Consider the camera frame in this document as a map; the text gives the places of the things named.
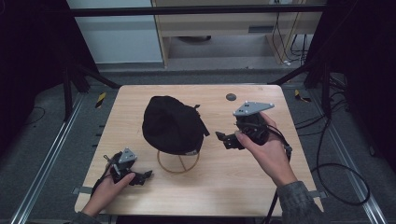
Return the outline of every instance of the gray carpet floor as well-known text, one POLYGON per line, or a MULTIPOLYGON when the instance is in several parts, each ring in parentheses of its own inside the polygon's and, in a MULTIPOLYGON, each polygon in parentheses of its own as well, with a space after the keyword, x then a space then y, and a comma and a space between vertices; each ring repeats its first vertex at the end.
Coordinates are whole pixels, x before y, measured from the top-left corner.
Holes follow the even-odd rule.
MULTIPOLYGON (((245 69, 209 69, 182 71, 142 71, 135 73, 103 73, 105 77, 122 85, 142 84, 228 84, 258 83, 274 81, 286 75, 288 67, 245 69)), ((304 75, 300 75, 285 85, 285 94, 290 113, 295 124, 320 115, 315 103, 296 100, 294 90, 301 87, 304 75)), ((74 204, 77 195, 72 194, 74 187, 80 187, 88 171, 95 147, 99 142, 103 125, 106 124, 111 107, 117 96, 102 83, 89 78, 92 87, 89 93, 83 94, 81 109, 62 150, 49 173, 49 178, 39 194, 29 219, 69 220, 75 216, 74 204), (106 99, 101 108, 95 108, 101 92, 106 92, 106 99)), ((308 94, 316 94, 318 89, 308 94)), ((334 96, 334 103, 343 100, 342 95, 334 96)), ((43 160, 59 132, 64 118, 63 87, 56 86, 41 92, 35 99, 33 110, 26 125, 11 145, 11 153, 0 162, 0 220, 7 222, 21 203, 24 195, 35 178, 43 160)), ((353 114, 348 112, 348 105, 339 105, 333 112, 332 124, 336 127, 350 154, 366 179, 370 189, 388 223, 396 223, 396 174, 387 162, 377 155, 372 157, 368 144, 357 125, 353 114)), ((310 168, 316 166, 318 142, 324 121, 298 130, 305 156, 310 168)), ((326 132, 320 151, 320 163, 340 162, 333 141, 326 132)), ((345 170, 323 168, 320 171, 324 182, 339 197, 358 202, 345 170)), ((317 188, 324 190, 318 177, 314 175, 317 188)), ((333 223, 371 223, 362 206, 351 206, 336 200, 333 196, 322 200, 326 215, 333 223)))

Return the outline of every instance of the wall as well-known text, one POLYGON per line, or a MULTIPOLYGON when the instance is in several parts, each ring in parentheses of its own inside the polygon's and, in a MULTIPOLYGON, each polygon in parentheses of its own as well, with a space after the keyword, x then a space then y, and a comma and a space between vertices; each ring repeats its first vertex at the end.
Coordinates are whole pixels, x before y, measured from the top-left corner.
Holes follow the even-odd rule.
MULTIPOLYGON (((151 7, 149 0, 68 0, 70 8, 151 7)), ((76 18, 92 57, 99 65, 162 63, 153 16, 76 18)))

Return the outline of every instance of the wooden table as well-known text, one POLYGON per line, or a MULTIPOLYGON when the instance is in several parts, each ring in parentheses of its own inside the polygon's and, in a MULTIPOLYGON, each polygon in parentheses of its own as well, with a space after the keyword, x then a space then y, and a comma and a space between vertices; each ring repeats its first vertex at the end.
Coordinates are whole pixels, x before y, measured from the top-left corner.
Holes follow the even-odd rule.
MULTIPOLYGON (((91 167, 84 181, 92 187, 103 173, 109 157, 129 147, 137 155, 136 172, 153 171, 144 186, 127 187, 103 213, 114 215, 263 217, 276 186, 247 150, 225 149, 215 132, 237 130, 233 111, 245 101, 274 103, 266 111, 293 147, 291 166, 309 190, 316 189, 280 87, 267 85, 141 85, 123 86, 116 98, 91 167), (236 95, 228 101, 226 95, 236 95), (185 105, 201 105, 201 118, 210 135, 205 137, 196 166, 184 174, 171 174, 157 161, 157 149, 143 137, 142 122, 149 99, 170 95, 185 105)), ((162 163, 179 169, 178 156, 162 155, 162 163)), ((195 157, 185 158, 186 163, 195 157)), ((80 193, 76 211, 90 199, 80 193)), ((280 217, 279 203, 273 216, 280 217)))

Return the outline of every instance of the black device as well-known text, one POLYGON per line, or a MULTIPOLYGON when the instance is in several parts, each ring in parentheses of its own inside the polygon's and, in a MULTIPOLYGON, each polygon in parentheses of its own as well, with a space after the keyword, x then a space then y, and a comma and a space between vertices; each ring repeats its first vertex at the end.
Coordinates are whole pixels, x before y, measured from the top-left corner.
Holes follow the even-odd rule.
MULTIPOLYGON (((269 132, 267 123, 262 115, 260 115, 260 111, 273 107, 274 104, 245 102, 233 112, 233 115, 236 117, 236 126, 254 143, 262 146, 267 141, 269 132)), ((238 139, 236 139, 234 133, 226 135, 225 133, 216 132, 216 136, 223 142, 227 149, 244 149, 238 139)))
POLYGON ((151 177, 152 171, 147 171, 143 174, 133 172, 131 167, 136 161, 136 155, 129 149, 125 148, 123 151, 116 153, 110 161, 112 167, 110 168, 111 176, 113 177, 114 183, 118 183, 126 175, 134 173, 134 179, 129 183, 129 185, 144 185, 146 179, 151 177))

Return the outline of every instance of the person's right hand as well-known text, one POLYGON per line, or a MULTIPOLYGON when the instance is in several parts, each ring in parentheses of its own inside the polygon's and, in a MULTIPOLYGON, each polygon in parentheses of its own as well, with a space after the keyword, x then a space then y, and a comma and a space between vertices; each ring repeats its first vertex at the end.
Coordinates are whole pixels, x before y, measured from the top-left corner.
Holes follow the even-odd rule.
MULTIPOLYGON (((260 114, 267 124, 276 128, 276 123, 273 120, 262 112, 260 114)), ((297 181, 294 172, 291 170, 283 144, 276 135, 270 133, 267 142, 262 146, 251 141, 247 135, 240 131, 235 132, 235 135, 241 145, 253 154, 253 157, 264 172, 273 179, 277 187, 297 181)))

